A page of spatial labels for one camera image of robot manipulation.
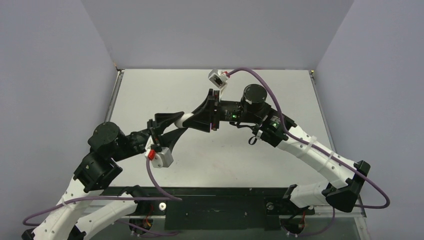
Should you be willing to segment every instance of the wall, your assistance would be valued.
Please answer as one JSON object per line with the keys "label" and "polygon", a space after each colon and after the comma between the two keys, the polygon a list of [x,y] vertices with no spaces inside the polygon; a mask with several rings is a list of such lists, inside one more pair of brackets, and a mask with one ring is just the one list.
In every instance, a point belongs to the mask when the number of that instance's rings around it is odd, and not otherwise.
{"label": "wall", "polygon": [[353,0],[82,0],[122,69],[314,69]]}
{"label": "wall", "polygon": [[16,240],[66,189],[117,72],[79,0],[0,5],[0,239]]}
{"label": "wall", "polygon": [[[356,0],[316,69],[336,149],[371,164],[391,197],[367,210],[373,239],[422,239],[424,1]],[[365,187],[367,204],[383,198]]]}

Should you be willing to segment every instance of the table surface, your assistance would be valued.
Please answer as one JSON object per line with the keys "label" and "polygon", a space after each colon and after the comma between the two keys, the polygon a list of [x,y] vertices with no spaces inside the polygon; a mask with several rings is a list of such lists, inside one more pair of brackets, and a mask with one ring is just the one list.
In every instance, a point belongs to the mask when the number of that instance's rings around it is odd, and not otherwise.
{"label": "table surface", "polygon": [[[111,114],[128,135],[146,128],[156,113],[190,113],[215,86],[208,69],[126,69]],[[276,95],[283,113],[318,141],[330,146],[329,136],[309,72],[306,70],[257,70]],[[231,76],[223,100],[239,101],[243,89],[258,81],[247,72]],[[267,102],[274,106],[268,96]],[[295,156],[266,142],[251,146],[249,129],[237,129],[226,122],[210,133],[187,130],[173,150],[169,168],[153,168],[163,187],[252,187],[284,188],[292,184],[325,181]],[[111,186],[152,186],[146,159],[137,155],[118,164],[123,172]]]}

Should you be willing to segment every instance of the white table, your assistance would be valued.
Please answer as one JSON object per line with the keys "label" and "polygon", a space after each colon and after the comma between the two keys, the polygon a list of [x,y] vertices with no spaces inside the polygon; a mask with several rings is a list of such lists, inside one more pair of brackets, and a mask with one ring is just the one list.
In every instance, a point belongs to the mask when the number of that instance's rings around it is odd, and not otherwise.
{"label": "white table", "polygon": [[[126,69],[118,89],[110,121],[128,135],[146,128],[155,113],[186,113],[206,98],[210,69]],[[276,95],[284,114],[330,148],[329,136],[306,70],[257,70]],[[247,72],[231,76],[223,100],[239,101],[243,89],[259,83]],[[274,106],[268,96],[267,102]],[[284,188],[325,179],[301,160],[266,142],[251,146],[249,129],[226,122],[218,131],[187,130],[173,150],[169,168],[153,168],[163,187]],[[118,164],[123,172],[111,186],[153,186],[145,157],[137,155]]]}

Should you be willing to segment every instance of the screw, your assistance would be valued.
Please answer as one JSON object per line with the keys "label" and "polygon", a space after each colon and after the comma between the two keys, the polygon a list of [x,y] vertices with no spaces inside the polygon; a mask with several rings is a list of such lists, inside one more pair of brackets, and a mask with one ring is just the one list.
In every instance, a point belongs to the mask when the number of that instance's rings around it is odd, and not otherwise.
{"label": "screw", "polygon": [[274,204],[273,204],[272,202],[268,202],[268,203],[266,204],[266,209],[268,209],[268,210],[273,210],[273,209],[274,209]]}

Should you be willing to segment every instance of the gray wall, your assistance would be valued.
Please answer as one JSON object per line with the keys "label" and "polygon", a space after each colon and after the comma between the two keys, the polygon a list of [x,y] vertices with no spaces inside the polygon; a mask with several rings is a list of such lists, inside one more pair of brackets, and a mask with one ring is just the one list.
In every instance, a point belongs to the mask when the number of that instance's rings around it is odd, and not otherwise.
{"label": "gray wall", "polygon": [[88,152],[116,70],[79,0],[3,0],[0,37],[0,239],[16,240]]}
{"label": "gray wall", "polygon": [[[335,147],[391,197],[366,211],[373,239],[424,235],[423,12],[422,0],[356,0],[316,69]],[[362,197],[384,202],[370,186]]]}
{"label": "gray wall", "polygon": [[314,69],[353,0],[82,2],[122,69]]}

